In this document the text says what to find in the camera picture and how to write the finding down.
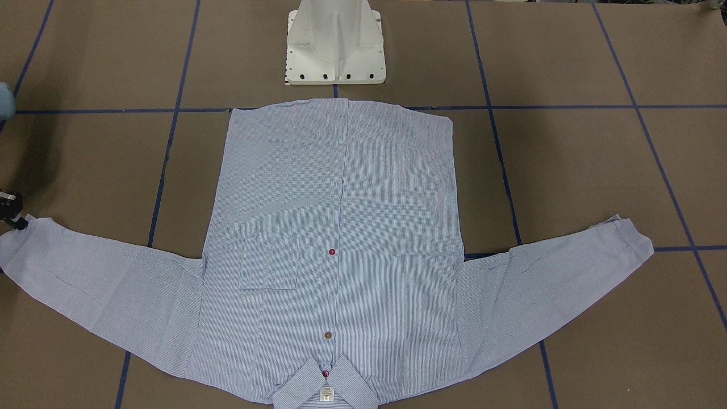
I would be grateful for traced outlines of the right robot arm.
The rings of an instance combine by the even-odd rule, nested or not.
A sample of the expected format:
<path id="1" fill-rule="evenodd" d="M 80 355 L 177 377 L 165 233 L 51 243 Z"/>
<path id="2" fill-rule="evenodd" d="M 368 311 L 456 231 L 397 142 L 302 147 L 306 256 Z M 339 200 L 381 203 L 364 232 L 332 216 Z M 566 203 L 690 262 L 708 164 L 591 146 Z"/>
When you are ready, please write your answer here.
<path id="1" fill-rule="evenodd" d="M 16 112 L 15 96 L 10 86 L 0 83 L 0 120 L 5 121 L 13 118 Z"/>

